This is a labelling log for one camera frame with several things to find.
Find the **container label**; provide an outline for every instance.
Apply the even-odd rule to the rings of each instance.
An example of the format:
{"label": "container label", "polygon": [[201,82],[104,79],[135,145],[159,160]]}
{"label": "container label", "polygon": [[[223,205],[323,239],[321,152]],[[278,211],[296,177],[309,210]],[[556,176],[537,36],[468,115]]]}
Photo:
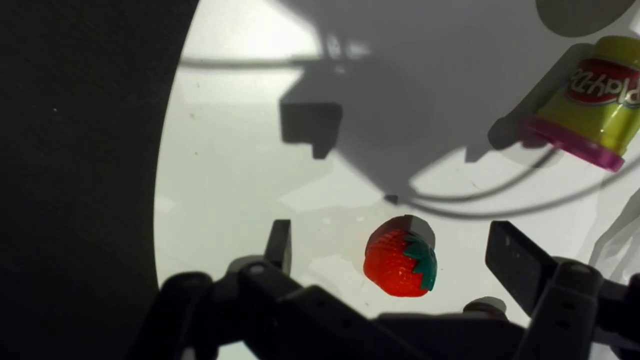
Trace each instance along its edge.
{"label": "container label", "polygon": [[586,59],[571,78],[568,93],[588,104],[640,106],[638,71],[605,59]]}

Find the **white surface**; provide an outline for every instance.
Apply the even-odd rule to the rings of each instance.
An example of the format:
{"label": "white surface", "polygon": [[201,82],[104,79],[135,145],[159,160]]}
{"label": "white surface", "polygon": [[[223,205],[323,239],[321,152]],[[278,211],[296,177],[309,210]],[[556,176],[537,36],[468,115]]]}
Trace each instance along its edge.
{"label": "white surface", "polygon": [[[490,220],[512,220],[550,253],[588,260],[596,237],[638,190],[637,167],[605,188],[609,171],[556,153],[495,195],[417,199],[453,213],[397,208],[382,195],[410,188],[431,195],[480,193],[526,171],[549,148],[517,143],[488,150],[479,162],[467,162],[465,152],[488,148],[488,127],[572,44],[628,34],[634,7],[598,34],[563,37],[544,27],[532,0],[307,6],[313,15],[277,0],[202,0],[164,124],[156,188],[160,279],[184,269],[221,278],[232,258],[264,250],[275,218],[292,218],[295,278],[323,284],[369,316],[459,312],[475,297],[500,296],[508,316],[525,322],[484,266]],[[189,66],[195,59],[219,66]],[[281,97],[298,82],[302,90],[291,101],[342,104],[342,132],[326,160],[281,138]],[[638,150],[631,148],[628,164]],[[590,185],[596,188],[550,210],[514,211]],[[391,297],[362,273],[369,234],[398,213],[417,213],[436,231],[440,273],[426,297]]]}

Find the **white table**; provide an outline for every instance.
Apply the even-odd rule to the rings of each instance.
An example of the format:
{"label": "white table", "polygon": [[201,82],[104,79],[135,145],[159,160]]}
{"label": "white table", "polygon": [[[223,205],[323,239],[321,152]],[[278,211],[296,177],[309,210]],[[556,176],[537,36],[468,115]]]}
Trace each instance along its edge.
{"label": "white table", "polygon": [[[221,278],[232,258],[264,250],[273,220],[291,218],[292,276],[369,316],[457,312],[499,296],[525,323],[484,266],[490,220],[512,220],[550,253],[586,261],[638,190],[640,148],[631,145],[618,176],[559,152],[508,185],[550,148],[495,150],[487,133],[571,45],[631,34],[634,7],[567,37],[532,0],[288,1],[202,0],[197,12],[162,136],[160,279],[184,269]],[[324,160],[283,139],[281,101],[342,108]],[[438,236],[440,273],[426,297],[391,297],[362,271],[371,231],[398,213],[428,220]]]}

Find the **dark background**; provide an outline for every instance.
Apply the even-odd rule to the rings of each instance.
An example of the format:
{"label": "dark background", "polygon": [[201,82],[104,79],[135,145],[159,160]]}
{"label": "dark background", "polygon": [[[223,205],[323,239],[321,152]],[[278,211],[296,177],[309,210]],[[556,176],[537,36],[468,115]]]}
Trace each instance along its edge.
{"label": "dark background", "polygon": [[0,1],[0,358],[123,358],[195,0]]}

